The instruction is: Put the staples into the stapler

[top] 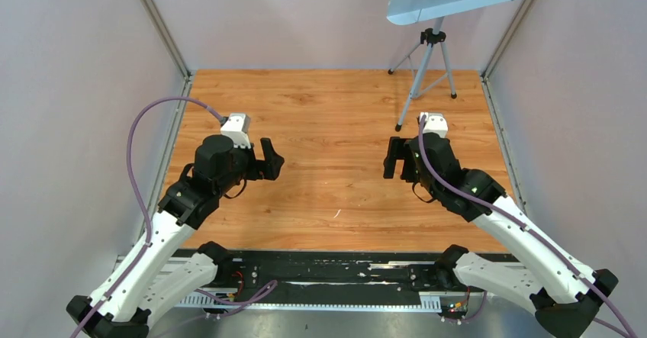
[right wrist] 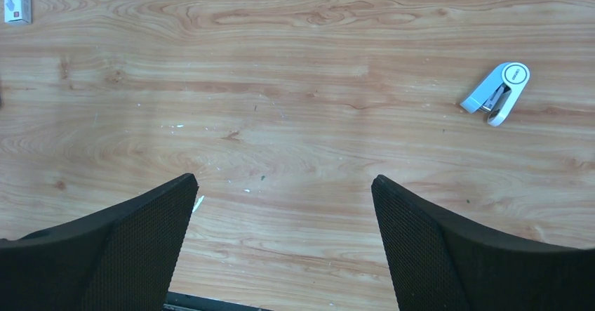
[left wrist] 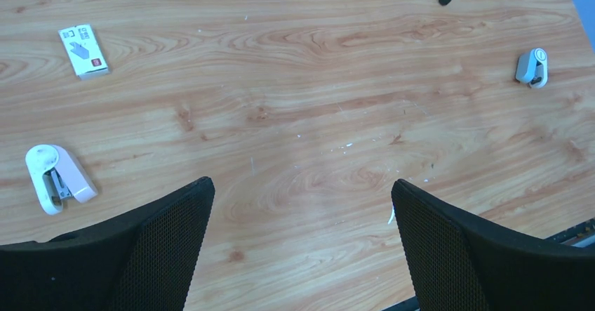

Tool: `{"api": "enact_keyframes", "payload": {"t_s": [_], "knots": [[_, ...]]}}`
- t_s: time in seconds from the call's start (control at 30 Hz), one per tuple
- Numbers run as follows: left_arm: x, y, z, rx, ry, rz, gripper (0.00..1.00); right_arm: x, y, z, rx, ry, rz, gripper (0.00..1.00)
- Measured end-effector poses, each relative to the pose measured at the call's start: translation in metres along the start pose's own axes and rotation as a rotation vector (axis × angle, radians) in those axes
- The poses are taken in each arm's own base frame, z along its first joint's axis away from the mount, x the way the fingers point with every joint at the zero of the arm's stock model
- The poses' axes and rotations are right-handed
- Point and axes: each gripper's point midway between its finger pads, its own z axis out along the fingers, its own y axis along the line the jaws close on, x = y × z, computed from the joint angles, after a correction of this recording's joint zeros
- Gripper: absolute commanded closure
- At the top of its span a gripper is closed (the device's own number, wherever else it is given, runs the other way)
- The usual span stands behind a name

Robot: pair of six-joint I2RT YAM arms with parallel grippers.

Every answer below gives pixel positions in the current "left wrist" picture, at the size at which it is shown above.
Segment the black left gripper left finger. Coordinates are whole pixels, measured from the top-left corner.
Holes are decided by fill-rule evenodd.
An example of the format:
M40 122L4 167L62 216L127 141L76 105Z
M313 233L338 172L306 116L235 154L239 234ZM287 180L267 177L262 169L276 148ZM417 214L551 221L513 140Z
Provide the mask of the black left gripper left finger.
M182 310L215 197L202 177L46 242L1 247L2 310Z

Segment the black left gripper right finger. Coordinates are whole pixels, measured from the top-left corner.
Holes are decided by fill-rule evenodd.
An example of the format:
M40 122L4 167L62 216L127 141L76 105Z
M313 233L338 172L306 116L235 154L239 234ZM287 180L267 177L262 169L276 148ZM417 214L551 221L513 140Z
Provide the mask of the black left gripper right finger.
M511 230L406 180L392 202L421 310L593 310L594 247Z

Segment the grey white stapler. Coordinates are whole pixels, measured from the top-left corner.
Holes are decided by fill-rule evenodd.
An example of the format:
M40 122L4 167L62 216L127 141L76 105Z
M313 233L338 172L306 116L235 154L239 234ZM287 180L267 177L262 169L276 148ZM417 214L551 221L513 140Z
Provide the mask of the grey white stapler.
M534 48L519 56L515 79L530 88L542 88L548 81L548 56L543 48Z

